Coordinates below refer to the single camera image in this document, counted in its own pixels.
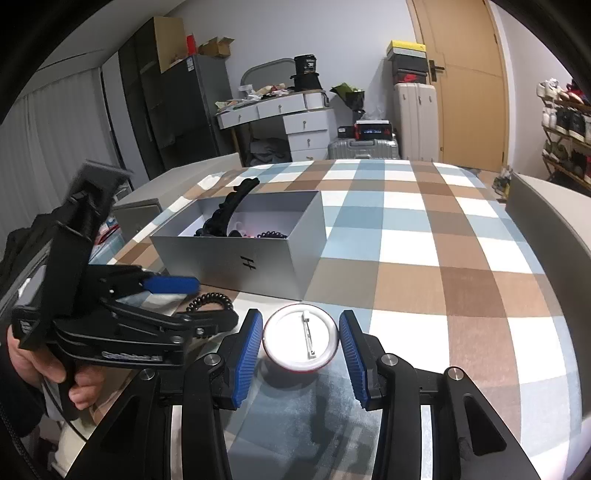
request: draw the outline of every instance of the black coiled cable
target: black coiled cable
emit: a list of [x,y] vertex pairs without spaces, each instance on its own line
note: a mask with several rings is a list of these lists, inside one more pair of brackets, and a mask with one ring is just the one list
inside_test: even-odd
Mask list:
[[256,237],[257,238],[287,238],[287,235],[284,235],[283,233],[279,233],[276,231],[272,231],[272,232],[261,233],[261,234],[257,235]]
[[210,293],[205,293],[204,295],[200,295],[196,299],[193,299],[187,307],[187,312],[196,312],[206,303],[217,303],[218,305],[221,305],[224,308],[224,310],[234,309],[230,297],[224,295],[223,293],[219,293],[218,291],[213,291]]

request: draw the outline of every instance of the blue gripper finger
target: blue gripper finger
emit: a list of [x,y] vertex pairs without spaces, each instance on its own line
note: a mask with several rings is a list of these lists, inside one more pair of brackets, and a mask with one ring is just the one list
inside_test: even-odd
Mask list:
[[167,277],[154,275],[143,282],[144,290],[150,293],[184,293],[187,295],[199,292],[200,283],[195,277]]

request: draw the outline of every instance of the white desk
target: white desk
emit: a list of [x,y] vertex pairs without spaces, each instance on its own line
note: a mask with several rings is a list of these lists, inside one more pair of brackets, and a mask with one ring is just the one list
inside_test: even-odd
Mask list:
[[220,129],[281,116],[292,161],[325,160],[336,137],[336,120],[324,90],[308,90],[262,100],[217,115]]

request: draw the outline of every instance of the black bucket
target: black bucket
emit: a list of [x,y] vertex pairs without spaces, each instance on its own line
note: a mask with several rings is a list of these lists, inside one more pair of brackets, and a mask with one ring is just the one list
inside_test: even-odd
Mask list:
[[294,57],[295,73],[301,75],[303,73],[316,72],[316,57],[313,55],[300,55]]
[[319,75],[316,72],[295,74],[290,78],[294,81],[294,90],[303,92],[304,90],[322,90]]

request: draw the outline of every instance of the white suitcase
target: white suitcase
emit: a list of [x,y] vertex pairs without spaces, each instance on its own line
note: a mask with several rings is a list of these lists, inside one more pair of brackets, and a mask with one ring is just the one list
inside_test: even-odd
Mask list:
[[432,85],[397,83],[394,86],[394,124],[400,156],[405,160],[439,160],[437,93]]

